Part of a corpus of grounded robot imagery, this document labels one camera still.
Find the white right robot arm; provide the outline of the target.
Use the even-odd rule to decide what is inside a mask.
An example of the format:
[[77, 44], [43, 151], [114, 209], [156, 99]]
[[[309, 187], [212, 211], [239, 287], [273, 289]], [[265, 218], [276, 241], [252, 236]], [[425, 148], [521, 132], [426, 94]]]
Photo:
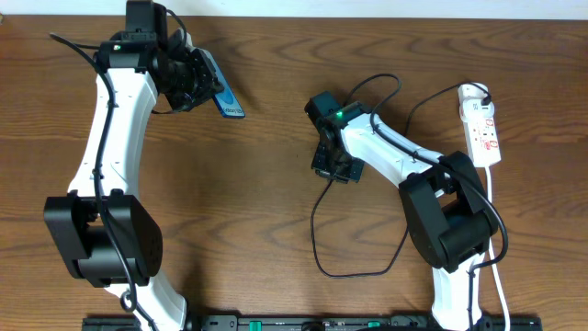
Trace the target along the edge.
[[481, 319], [477, 277], [498, 261], [485, 253], [491, 237], [506, 231], [469, 157], [427, 150], [365, 105], [342, 106], [329, 92], [311, 97], [304, 111], [320, 135], [315, 173], [347, 183], [369, 165], [388, 179], [399, 191], [408, 235], [433, 269], [432, 316], [443, 329], [473, 329]]

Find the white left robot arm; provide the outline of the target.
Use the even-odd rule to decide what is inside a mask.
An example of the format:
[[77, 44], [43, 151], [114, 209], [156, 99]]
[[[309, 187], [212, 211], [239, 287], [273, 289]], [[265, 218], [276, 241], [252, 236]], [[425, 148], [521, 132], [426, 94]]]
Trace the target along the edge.
[[76, 279], [114, 294], [140, 330], [199, 330], [202, 320], [162, 271], [163, 235], [142, 206], [141, 151], [158, 97], [174, 114], [214, 102], [227, 119], [244, 111], [212, 54], [173, 12], [129, 1], [122, 31], [75, 45], [96, 72], [96, 110], [81, 164], [65, 195], [47, 198], [44, 221]]

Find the blue Galaxy smartphone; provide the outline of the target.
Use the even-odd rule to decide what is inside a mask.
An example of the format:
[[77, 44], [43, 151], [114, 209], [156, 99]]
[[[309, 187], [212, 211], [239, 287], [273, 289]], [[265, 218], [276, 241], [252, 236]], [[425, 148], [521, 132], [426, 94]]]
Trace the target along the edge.
[[213, 96], [213, 101], [217, 106], [218, 111], [222, 115], [223, 118], [227, 119], [244, 119], [245, 112], [240, 105], [236, 95], [233, 93], [229, 83], [227, 82], [224, 74], [222, 73], [220, 67], [214, 60], [212, 54], [209, 51], [202, 50], [207, 58], [211, 61], [213, 68], [215, 69], [215, 74], [223, 87], [221, 92], [216, 93]]

